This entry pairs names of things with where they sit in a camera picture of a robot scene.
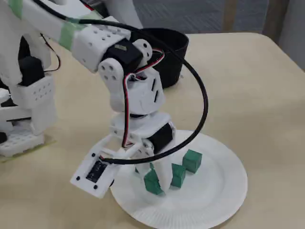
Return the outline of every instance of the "green cube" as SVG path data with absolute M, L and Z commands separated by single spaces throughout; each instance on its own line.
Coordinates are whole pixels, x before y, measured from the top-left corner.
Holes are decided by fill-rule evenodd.
M 171 185 L 175 187 L 182 187 L 186 174 L 185 167 L 172 164 L 172 169 L 173 169 L 173 179 Z
M 188 150 L 183 157 L 183 166 L 186 170 L 196 173 L 201 165 L 202 154 L 193 150 Z
M 148 174 L 146 174 L 146 176 L 144 177 L 144 182 L 147 191 L 156 195 L 163 193 L 159 184 L 157 173 L 154 169 L 152 169 Z

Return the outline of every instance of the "robotic arm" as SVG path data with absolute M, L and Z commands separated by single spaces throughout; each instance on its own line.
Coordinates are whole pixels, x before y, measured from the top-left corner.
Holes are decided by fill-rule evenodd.
M 78 0 L 42 2 L 68 17 L 98 17 Z M 105 20 L 116 21 L 113 17 Z M 169 114 L 158 112 L 164 94 L 159 73 L 147 65 L 153 49 L 146 40 L 132 43 L 130 31 L 112 26 L 63 21 L 32 0 L 1 0 L 0 28 L 0 79 L 7 89 L 0 90 L 0 102 L 12 103 L 0 107 L 0 132 L 7 136 L 0 154 L 12 156 L 43 144 L 43 131 L 56 120 L 53 78 L 44 73 L 51 63 L 50 53 L 40 33 L 71 51 L 89 71 L 100 74 L 111 94 L 110 105 L 118 113 L 111 120 L 110 134 L 87 154 L 71 183 L 102 198 L 121 167 L 103 158 L 140 159 L 172 148 L 175 127 Z M 18 59 L 22 37 L 30 55 Z M 122 146 L 114 150 L 109 147 L 113 141 Z M 173 177 L 169 157 L 153 165 L 162 190 L 167 191 Z M 136 167 L 144 177 L 150 165 Z

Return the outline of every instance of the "gray carpet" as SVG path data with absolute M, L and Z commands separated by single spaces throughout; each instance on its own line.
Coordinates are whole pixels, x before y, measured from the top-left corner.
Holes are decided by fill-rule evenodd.
M 183 33 L 219 32 L 225 0 L 134 0 L 144 27 L 165 27 Z M 262 31 L 268 0 L 239 0 L 235 31 Z

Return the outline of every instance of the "white paper plate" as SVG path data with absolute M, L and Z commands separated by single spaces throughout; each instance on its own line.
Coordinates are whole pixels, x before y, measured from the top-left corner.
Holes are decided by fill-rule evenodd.
M 180 143 L 191 134 L 177 131 Z M 239 158 L 225 145 L 199 134 L 187 147 L 171 155 L 182 164 L 188 149 L 202 153 L 196 174 L 187 172 L 181 189 L 171 187 L 161 196 L 146 191 L 134 166 L 123 166 L 113 186 L 118 204 L 137 221 L 157 229 L 208 229 L 232 217 L 243 204 L 247 173 Z

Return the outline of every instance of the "table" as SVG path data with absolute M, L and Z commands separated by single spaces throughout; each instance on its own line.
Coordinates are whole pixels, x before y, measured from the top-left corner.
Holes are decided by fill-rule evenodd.
M 239 212 L 218 229 L 303 228 L 305 224 L 305 74 L 269 38 L 253 33 L 190 35 L 187 59 L 209 94 L 203 133 L 231 148 L 249 176 Z M 54 144 L 0 164 L 2 229 L 147 229 L 110 191 L 97 199 L 69 183 L 88 150 L 108 133 L 109 93 L 64 49 L 54 74 Z M 166 90 L 163 110 L 178 129 L 195 128 L 203 103 L 184 78 Z

